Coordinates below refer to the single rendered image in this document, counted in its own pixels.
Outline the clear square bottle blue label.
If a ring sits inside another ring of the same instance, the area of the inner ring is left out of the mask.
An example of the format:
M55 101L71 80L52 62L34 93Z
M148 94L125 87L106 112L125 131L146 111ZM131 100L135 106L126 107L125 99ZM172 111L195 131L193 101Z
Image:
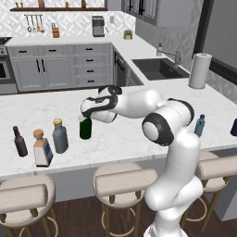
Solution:
M33 137L36 139L33 146L35 165L37 167L49 167L53 153L48 140L44 138L44 132L40 129L35 130Z

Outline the grey wall cupboards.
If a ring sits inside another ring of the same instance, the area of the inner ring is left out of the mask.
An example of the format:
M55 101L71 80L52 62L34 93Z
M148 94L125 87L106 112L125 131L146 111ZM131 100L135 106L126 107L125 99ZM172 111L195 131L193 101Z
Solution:
M188 26L194 0L121 0L121 9L156 27Z

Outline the small blue plastic bottle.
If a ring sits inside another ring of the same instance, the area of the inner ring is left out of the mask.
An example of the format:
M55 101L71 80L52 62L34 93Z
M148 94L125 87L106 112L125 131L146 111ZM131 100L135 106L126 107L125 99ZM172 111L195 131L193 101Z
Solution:
M205 126L205 115L201 114L199 119L196 121L195 129L194 129L194 133L198 137L202 135L204 126Z

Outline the dark sink basin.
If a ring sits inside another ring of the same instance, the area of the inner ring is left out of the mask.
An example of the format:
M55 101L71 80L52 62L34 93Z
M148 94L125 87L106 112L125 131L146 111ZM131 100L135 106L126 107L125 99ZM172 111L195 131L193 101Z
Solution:
M174 67L168 58L133 59L132 62L149 81L188 78L190 74L181 67Z

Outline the white paper towel roll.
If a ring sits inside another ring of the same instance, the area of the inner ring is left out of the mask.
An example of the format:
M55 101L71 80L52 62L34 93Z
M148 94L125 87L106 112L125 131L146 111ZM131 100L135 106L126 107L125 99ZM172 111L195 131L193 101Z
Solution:
M212 56L206 53L197 53L193 56L189 86L193 89L204 89Z

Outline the dark dishwasher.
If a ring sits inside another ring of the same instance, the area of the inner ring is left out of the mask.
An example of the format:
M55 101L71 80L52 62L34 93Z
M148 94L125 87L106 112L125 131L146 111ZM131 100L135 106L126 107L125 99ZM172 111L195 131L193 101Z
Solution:
M119 87L126 85L126 62L117 49L114 49L114 80Z

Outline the dark blue bottle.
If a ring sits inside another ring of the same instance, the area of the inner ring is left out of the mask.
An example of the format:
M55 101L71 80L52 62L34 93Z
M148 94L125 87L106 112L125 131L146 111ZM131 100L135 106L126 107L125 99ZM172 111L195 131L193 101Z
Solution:
M237 137L237 118L233 122L233 125L231 128L231 135Z

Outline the grey under-sink cupboard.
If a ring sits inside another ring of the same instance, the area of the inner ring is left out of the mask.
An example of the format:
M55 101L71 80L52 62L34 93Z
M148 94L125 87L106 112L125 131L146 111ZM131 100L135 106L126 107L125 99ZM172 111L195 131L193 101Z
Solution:
M143 85L139 77L134 73L134 71L127 67L126 70L126 86L140 86Z

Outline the grey tap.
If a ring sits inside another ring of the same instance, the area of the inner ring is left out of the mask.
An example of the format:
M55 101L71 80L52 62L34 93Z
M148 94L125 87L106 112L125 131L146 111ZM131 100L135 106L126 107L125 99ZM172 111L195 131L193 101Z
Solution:
M175 53L162 51L163 54L167 54L169 56L174 56L174 68L177 69L181 63L181 52L176 51Z

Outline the wooden knife block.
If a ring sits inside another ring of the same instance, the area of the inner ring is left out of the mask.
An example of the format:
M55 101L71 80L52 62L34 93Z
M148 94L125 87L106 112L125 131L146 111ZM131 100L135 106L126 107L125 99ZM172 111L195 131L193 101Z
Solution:
M51 25L53 38L59 38L59 28L56 27L55 23L52 23Z

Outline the beige round bar stool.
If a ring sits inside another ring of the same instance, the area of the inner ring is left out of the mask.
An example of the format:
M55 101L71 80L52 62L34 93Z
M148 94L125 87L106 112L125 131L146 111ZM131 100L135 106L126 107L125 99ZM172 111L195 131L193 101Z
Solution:
M137 163L120 163L98 168L93 177L94 194L102 204L101 223L106 237L138 237L141 202L145 189L157 179L153 168L142 169ZM122 234L110 231L109 210L126 210L127 220L134 216L132 228Z
M191 209L189 206L181 218L181 227L184 227L186 221L198 222L202 220L201 231L204 231L221 191L228 185L230 178L237 175L237 156L218 157L210 152L205 152L201 154L201 157L195 175L201 180L204 192L212 193L213 197L209 207L206 207L202 198L199 198L205 208L205 213L200 218L188 218Z
M7 237L33 237L31 226L44 225L46 237L57 237L59 228L54 208L56 185L49 175L15 178L0 185L0 225Z

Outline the dark framed window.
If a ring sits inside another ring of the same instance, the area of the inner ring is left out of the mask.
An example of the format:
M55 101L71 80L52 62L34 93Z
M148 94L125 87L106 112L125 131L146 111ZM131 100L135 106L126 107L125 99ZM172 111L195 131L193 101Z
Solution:
M204 0L196 53L210 54L209 69L237 85L237 0Z

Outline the dark green glass bottle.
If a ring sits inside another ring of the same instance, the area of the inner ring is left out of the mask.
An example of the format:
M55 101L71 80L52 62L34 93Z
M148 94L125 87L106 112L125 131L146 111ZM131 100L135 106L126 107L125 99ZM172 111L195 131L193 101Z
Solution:
M92 120L86 118L84 121L80 122L80 137L83 140L88 140L92 136Z

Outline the steel oven with hob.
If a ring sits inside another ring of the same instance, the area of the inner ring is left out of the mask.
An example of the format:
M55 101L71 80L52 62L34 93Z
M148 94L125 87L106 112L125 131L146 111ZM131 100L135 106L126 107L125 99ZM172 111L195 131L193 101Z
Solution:
M6 43L10 37L0 36L0 95L16 94L18 92L13 69L11 67Z

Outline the rail with hanging tools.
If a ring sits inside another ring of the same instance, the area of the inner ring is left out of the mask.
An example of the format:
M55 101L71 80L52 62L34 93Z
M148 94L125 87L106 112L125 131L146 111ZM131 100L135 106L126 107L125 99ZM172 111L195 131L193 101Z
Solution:
M27 21L28 32L44 33L44 25L42 22L42 14L25 14L24 17Z

